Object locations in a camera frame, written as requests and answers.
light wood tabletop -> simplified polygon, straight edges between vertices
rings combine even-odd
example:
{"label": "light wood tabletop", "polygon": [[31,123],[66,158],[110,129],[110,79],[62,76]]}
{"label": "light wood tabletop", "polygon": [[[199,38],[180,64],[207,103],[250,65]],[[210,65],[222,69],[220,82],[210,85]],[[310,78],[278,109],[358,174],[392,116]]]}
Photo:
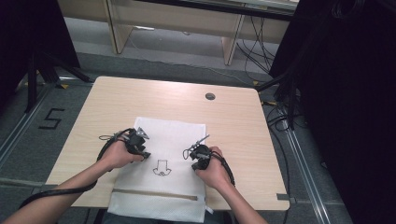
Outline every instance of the light wood tabletop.
{"label": "light wood tabletop", "polygon": [[[214,100],[205,98],[207,93]],[[134,125],[136,117],[206,124],[205,144],[218,146],[237,189],[256,210],[287,210],[286,194],[258,93],[253,89],[120,77],[99,77],[82,107],[47,184],[64,182],[96,161],[105,141],[98,137]],[[102,176],[74,206],[107,207],[119,170]],[[210,187],[207,205],[230,207]]]}

table hole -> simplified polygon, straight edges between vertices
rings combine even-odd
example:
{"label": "table hole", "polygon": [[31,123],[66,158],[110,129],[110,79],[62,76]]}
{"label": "table hole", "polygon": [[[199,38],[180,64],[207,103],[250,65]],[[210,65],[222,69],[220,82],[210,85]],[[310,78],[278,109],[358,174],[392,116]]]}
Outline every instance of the table hole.
{"label": "table hole", "polygon": [[214,100],[214,99],[216,99],[216,95],[213,94],[213,93],[211,93],[211,92],[208,92],[208,93],[205,95],[205,97],[206,97],[207,100]]}

forearm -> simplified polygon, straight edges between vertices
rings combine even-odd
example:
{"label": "forearm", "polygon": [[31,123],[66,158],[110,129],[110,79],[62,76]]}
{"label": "forearm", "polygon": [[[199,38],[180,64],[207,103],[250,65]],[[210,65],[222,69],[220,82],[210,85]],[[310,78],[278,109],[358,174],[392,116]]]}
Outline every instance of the forearm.
{"label": "forearm", "polygon": [[222,186],[218,189],[218,192],[227,204],[230,205],[239,223],[267,223],[233,185],[227,184],[226,186]]}
{"label": "forearm", "polygon": [[[110,169],[109,164],[106,164],[105,161],[99,161],[55,189],[74,189],[88,186]],[[55,223],[80,195],[81,193],[77,193],[37,199],[25,205],[4,223]]]}

white towel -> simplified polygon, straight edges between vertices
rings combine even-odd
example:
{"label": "white towel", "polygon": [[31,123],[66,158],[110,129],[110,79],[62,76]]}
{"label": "white towel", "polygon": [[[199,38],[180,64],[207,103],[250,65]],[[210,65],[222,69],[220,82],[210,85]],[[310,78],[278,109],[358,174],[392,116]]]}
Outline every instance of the white towel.
{"label": "white towel", "polygon": [[151,156],[120,170],[108,212],[126,217],[204,222],[205,183],[194,173],[183,150],[205,137],[204,124],[136,118],[134,128],[149,137]]}

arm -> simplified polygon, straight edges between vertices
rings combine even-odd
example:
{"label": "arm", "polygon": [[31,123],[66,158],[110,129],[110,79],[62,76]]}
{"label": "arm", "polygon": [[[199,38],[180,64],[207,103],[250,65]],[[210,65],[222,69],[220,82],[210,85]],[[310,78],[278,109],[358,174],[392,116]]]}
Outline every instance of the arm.
{"label": "arm", "polygon": [[[100,176],[113,168],[121,168],[131,161],[142,161],[143,157],[128,153],[123,142],[113,143],[102,159],[81,173],[71,177],[55,189],[74,189],[93,183]],[[9,217],[8,223],[55,223],[58,218],[78,199],[79,194],[49,196],[26,204],[22,209]]]}
{"label": "arm", "polygon": [[[211,147],[210,149],[217,151],[222,156],[218,147]],[[227,204],[230,205],[239,223],[267,223],[231,184],[230,177],[228,177],[219,160],[212,158],[206,170],[196,170],[195,173],[210,188],[219,192]]]}

